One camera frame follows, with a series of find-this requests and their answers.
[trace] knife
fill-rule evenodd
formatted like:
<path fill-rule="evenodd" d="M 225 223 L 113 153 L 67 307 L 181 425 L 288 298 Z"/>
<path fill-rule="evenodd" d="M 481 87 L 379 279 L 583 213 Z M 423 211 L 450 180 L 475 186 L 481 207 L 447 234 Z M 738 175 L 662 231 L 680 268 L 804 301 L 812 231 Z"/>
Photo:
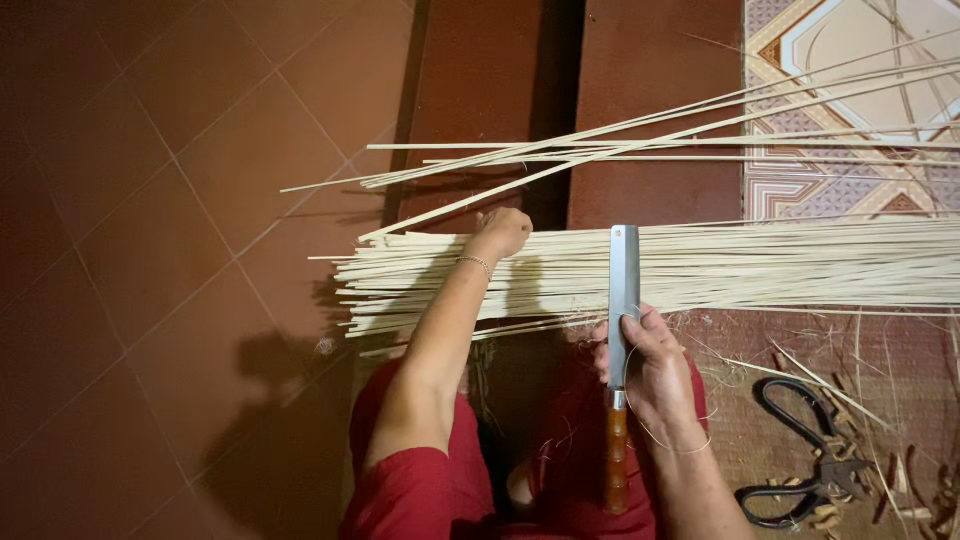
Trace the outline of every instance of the knife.
<path fill-rule="evenodd" d="M 607 481 L 604 509 L 627 510 L 627 356 L 633 346 L 620 331 L 620 316 L 640 316 L 640 253 L 636 225 L 610 229 L 610 382 L 607 383 Z"/>

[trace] black scissors handle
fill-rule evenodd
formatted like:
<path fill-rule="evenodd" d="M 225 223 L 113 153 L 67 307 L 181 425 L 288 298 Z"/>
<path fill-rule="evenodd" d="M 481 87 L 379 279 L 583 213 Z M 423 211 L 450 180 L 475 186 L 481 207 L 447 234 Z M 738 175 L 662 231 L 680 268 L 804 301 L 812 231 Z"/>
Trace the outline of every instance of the black scissors handle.
<path fill-rule="evenodd" d="M 813 410 L 813 414 L 817 417 L 817 424 L 820 425 L 820 432 L 824 435 L 835 437 L 837 436 L 837 428 L 833 424 L 833 417 L 827 412 L 827 409 L 824 407 L 823 403 L 817 399 L 817 395 L 813 393 L 813 390 L 810 390 L 805 384 L 797 380 L 787 379 L 784 377 L 769 377 L 767 379 L 761 379 L 754 384 L 754 397 L 757 402 L 760 403 L 767 412 L 774 415 L 778 420 L 783 422 L 788 428 L 791 428 L 799 436 L 806 439 L 806 441 L 812 444 L 814 447 L 819 448 L 824 454 L 828 453 L 829 447 L 827 441 L 823 439 L 816 431 L 811 430 L 803 422 L 797 420 L 793 417 L 792 414 L 783 410 L 782 407 L 774 403 L 773 400 L 767 396 L 767 390 L 773 388 L 774 386 L 783 386 L 792 390 L 794 393 L 798 394 L 800 397 L 804 398 L 804 401 L 810 408 Z"/>
<path fill-rule="evenodd" d="M 788 528 L 805 520 L 818 506 L 830 502 L 830 499 L 820 495 L 821 487 L 818 479 L 809 479 L 794 486 L 754 485 L 742 487 L 736 490 L 733 495 L 750 523 L 766 528 Z M 786 497 L 793 495 L 803 495 L 804 498 L 792 510 L 774 518 L 761 518 L 747 509 L 747 501 L 753 497 Z"/>

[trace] knife handle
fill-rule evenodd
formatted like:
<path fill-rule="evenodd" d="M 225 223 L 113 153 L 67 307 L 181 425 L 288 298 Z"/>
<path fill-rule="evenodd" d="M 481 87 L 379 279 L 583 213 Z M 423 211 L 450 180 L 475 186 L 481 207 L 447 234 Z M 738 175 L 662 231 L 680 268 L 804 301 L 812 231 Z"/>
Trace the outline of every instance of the knife handle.
<path fill-rule="evenodd" d="M 627 511 L 627 407 L 607 400 L 607 482 L 604 509 L 618 516 Z"/>

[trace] bracelet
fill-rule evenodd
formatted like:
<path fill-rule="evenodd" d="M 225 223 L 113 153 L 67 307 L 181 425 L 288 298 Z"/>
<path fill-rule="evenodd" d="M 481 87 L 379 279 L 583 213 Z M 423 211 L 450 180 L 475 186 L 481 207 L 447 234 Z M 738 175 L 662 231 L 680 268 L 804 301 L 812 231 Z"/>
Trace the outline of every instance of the bracelet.
<path fill-rule="evenodd" d="M 480 257 L 459 256 L 457 257 L 456 261 L 460 262 L 461 260 L 472 260 L 473 262 L 479 262 L 481 265 L 483 265 L 483 271 L 487 273 L 487 282 L 493 281 L 493 272 L 490 271 L 490 266 L 487 266 L 487 263 L 484 262 L 484 260 Z"/>

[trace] bundle of bamboo strips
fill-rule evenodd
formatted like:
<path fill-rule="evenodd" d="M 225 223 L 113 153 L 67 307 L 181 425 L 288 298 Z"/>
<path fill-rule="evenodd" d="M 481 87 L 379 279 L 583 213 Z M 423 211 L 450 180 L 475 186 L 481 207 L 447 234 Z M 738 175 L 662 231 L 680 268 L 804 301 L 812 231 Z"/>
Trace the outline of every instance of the bundle of bamboo strips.
<path fill-rule="evenodd" d="M 352 319 L 348 337 L 412 329 L 460 254 L 466 235 L 388 234 L 339 260 Z M 960 307 L 960 219 L 640 229 L 641 295 L 662 312 L 697 307 L 794 310 Z M 610 232 L 533 233 L 501 261 L 479 319 L 549 317 L 494 337 L 606 317 Z"/>

